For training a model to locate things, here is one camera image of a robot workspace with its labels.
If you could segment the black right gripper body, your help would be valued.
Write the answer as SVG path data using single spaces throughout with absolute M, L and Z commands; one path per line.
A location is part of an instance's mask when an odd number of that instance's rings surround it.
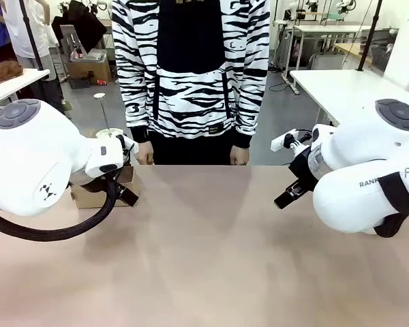
M 318 183 L 318 179 L 312 174 L 308 165 L 310 153 L 310 148 L 306 148 L 289 165 L 290 171 L 297 177 L 297 180 L 290 186 L 299 191 L 313 191 Z

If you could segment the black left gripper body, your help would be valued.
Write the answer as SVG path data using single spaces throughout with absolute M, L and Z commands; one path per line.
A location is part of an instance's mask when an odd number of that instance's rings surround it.
M 90 177 L 83 170 L 79 170 L 70 177 L 70 185 L 77 185 L 82 187 L 90 193 L 97 193 L 100 191 L 107 192 L 109 187 L 118 188 L 118 182 L 113 173 L 103 174 L 99 177 Z

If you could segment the person's right forearm zebra sleeve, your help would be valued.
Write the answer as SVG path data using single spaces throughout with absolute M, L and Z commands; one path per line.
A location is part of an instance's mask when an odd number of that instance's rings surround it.
M 125 122 L 137 143 L 148 141 L 149 115 L 146 109 L 145 65 L 136 47 L 114 40 L 120 92 L 125 106 Z

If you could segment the person's left forearm zebra sleeve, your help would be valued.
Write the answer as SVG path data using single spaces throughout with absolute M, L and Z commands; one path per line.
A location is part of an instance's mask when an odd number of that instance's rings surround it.
M 234 121 L 234 145 L 248 149 L 258 125 L 269 64 L 269 40 L 249 42 L 245 49 L 238 86 L 237 115 Z

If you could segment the brown cardboard drink carrier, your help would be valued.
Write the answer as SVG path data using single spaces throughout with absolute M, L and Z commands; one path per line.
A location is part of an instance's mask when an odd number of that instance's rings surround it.
M 131 189 L 137 196 L 140 190 L 138 187 L 138 180 L 134 180 L 134 167 L 126 166 L 119 175 L 117 180 L 119 185 L 124 185 Z M 106 200 L 106 192 L 100 191 L 97 193 L 90 193 L 77 185 L 71 186 L 71 197 L 78 208 L 101 208 Z M 115 206 L 127 206 L 120 200 L 116 200 Z

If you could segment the person's right hand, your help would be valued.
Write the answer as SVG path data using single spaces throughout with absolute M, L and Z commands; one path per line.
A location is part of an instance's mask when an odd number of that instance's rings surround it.
M 140 165 L 153 165 L 153 145 L 150 141 L 138 144 L 138 152 L 135 158 Z

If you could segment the person's left hand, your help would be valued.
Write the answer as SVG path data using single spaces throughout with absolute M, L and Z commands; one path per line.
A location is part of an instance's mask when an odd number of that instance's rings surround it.
M 249 149 L 232 146 L 230 151 L 230 165 L 246 166 L 249 161 Z

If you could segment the large white side table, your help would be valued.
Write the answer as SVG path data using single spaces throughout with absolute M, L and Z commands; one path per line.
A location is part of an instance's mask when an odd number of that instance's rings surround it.
M 409 92 L 367 70 L 292 70 L 290 75 L 317 103 L 317 123 L 338 125 L 359 116 L 378 99 L 409 105 Z

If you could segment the small black box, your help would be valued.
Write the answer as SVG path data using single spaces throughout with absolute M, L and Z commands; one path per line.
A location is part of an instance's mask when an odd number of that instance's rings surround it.
M 71 89 L 88 89 L 91 84 L 86 78 L 70 78 L 68 80 Z

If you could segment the grey chair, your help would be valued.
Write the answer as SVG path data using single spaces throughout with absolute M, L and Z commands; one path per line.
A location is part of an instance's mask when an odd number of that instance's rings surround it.
M 310 70 L 335 70 L 341 69 L 344 55 L 339 52 L 318 52 L 309 58 Z

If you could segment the large cardboard box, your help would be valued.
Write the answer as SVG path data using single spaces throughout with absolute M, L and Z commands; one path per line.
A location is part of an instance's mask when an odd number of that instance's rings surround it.
M 105 50 L 95 49 L 95 53 L 101 55 L 100 60 L 90 61 L 86 59 L 70 60 L 66 66 L 72 79 L 87 79 L 89 84 L 97 85 L 99 81 L 109 83 L 112 81 L 110 66 Z

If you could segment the white table with brown fur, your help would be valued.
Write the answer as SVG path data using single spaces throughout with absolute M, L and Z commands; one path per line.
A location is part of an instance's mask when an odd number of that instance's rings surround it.
M 41 80 L 49 75 L 50 70 L 38 70 L 24 68 L 22 75 L 11 78 L 7 81 L 0 82 L 0 101 L 6 98 L 11 98 L 12 101 L 17 99 L 16 92 L 30 84 Z

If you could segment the person in zebra striped hoodie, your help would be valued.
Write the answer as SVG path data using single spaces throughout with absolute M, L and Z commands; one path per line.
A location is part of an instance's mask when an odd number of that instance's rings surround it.
M 112 0 L 113 41 L 145 65 L 153 164 L 230 165 L 245 49 L 270 27 L 270 0 Z

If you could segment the white background workbench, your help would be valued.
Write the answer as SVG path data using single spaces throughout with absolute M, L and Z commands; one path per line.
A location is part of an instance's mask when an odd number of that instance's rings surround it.
M 275 29 L 275 36 L 271 38 L 274 41 L 271 66 L 279 70 L 283 81 L 297 93 L 297 84 L 289 79 L 289 72 L 300 69 L 305 43 L 320 42 L 327 48 L 333 47 L 338 41 L 354 43 L 369 26 L 363 23 L 351 25 L 347 22 L 275 20 L 272 28 Z

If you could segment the person in white shirt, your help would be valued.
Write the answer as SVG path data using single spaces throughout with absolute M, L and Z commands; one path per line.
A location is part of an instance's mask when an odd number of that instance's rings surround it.
M 46 27 L 50 24 L 50 6 L 46 0 L 24 1 L 42 65 L 44 69 L 50 70 L 49 75 L 32 85 L 33 94 L 43 95 L 45 102 L 56 108 L 61 114 L 64 114 L 62 89 L 50 54 L 46 30 Z M 17 61 L 23 68 L 38 68 L 26 26 L 22 19 L 19 1 L 0 0 L 0 5 Z

